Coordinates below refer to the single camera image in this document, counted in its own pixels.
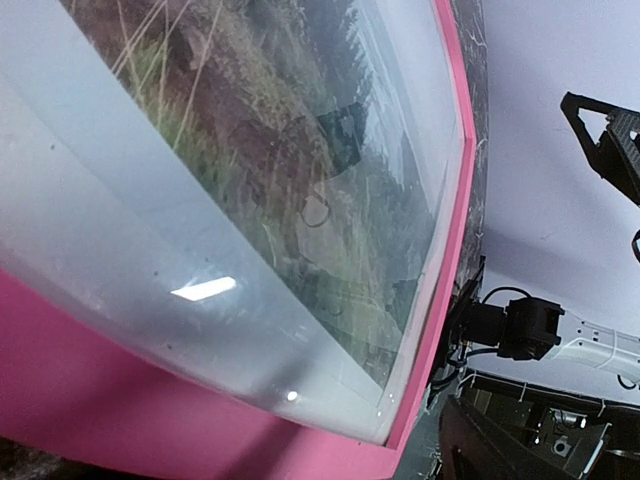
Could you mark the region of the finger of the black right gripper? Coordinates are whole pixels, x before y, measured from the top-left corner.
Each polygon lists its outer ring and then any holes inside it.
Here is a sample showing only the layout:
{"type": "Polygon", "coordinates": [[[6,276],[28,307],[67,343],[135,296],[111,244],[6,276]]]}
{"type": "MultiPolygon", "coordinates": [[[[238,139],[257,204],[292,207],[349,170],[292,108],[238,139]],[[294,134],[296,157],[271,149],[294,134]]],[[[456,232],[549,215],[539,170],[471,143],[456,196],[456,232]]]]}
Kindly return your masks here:
{"type": "Polygon", "coordinates": [[[585,122],[579,115],[580,110],[588,110],[607,117],[615,106],[590,97],[567,92],[560,104],[560,109],[569,122],[586,156],[589,166],[601,178],[609,178],[615,160],[614,144],[606,129],[601,133],[598,142],[589,134],[585,122]]]}

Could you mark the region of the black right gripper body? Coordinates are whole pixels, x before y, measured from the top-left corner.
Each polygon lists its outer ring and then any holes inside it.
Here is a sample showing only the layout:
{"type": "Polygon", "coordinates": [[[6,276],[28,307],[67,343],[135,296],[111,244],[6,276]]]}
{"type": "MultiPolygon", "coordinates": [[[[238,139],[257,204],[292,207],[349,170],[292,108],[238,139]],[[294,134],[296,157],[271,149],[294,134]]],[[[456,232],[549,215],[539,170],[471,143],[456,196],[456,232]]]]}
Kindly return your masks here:
{"type": "Polygon", "coordinates": [[[606,115],[600,139],[602,177],[636,206],[639,205],[639,113],[614,107],[606,115]]]}

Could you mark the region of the wooden pink picture frame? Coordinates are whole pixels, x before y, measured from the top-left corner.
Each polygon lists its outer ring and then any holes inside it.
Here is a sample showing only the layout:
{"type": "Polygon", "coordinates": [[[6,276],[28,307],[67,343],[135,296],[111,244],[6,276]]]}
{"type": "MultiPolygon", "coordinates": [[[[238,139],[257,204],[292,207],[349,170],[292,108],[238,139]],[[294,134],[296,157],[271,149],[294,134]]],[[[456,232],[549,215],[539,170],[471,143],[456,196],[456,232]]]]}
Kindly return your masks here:
{"type": "Polygon", "coordinates": [[[131,237],[122,208],[101,203],[106,218],[89,228],[80,215],[97,201],[91,172],[74,132],[46,124],[55,107],[35,84],[15,82],[28,62],[2,55],[3,113],[33,139],[7,154],[52,163],[72,185],[60,209],[35,236],[32,211],[50,194],[4,189],[17,218],[1,229],[36,253],[1,250],[1,433],[4,437],[76,461],[163,479],[385,479],[391,477],[417,419],[433,366],[464,237],[476,134],[453,9],[430,9],[448,63],[448,87],[462,134],[454,159],[450,223],[443,257],[428,270],[433,286],[418,295],[416,351],[402,388],[370,405],[355,364],[314,328],[281,283],[248,256],[237,233],[204,202],[190,180],[174,192],[150,194],[169,226],[207,225],[208,244],[197,262],[233,268],[234,289],[217,305],[249,306],[275,318],[274,332],[253,321],[214,336],[208,365],[242,383],[234,393],[202,383],[171,366],[203,337],[187,339],[177,324],[163,327],[188,300],[171,294],[183,285],[182,264],[171,264],[142,238],[131,237]]]}

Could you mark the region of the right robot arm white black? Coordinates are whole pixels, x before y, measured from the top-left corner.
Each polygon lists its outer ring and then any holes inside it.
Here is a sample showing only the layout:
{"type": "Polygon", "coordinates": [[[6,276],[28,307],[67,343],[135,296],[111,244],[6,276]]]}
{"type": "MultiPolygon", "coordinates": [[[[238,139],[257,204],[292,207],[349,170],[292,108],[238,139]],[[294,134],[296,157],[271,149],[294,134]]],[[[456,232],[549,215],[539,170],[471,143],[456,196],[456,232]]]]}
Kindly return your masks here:
{"type": "MultiPolygon", "coordinates": [[[[634,205],[639,204],[639,113],[568,92],[561,111],[571,126],[589,166],[634,205]]],[[[639,337],[582,320],[561,305],[534,297],[517,287],[497,287],[479,298],[483,269],[469,280],[450,322],[453,344],[482,346],[468,358],[492,353],[515,361],[544,357],[567,360],[606,371],[639,386],[639,337]]]]}

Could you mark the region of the landscape photo print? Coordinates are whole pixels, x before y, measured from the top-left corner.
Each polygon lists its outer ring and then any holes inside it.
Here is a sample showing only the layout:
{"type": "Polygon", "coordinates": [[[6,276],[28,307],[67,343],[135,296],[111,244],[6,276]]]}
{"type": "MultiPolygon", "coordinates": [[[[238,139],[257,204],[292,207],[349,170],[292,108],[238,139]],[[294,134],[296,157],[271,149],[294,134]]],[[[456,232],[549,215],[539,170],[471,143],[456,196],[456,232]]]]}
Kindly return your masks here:
{"type": "Polygon", "coordinates": [[[68,1],[163,139],[356,364],[401,363],[437,223],[372,1],[68,1]]]}

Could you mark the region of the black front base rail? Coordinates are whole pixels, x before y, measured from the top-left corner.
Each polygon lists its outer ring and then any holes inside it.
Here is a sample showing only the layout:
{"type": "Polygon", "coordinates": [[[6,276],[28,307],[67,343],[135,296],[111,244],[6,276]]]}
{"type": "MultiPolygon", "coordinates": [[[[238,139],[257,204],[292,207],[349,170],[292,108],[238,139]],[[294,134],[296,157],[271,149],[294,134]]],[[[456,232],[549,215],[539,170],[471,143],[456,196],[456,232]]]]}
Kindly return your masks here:
{"type": "Polygon", "coordinates": [[[473,371],[439,444],[443,479],[636,479],[639,409],[473,371]]]}

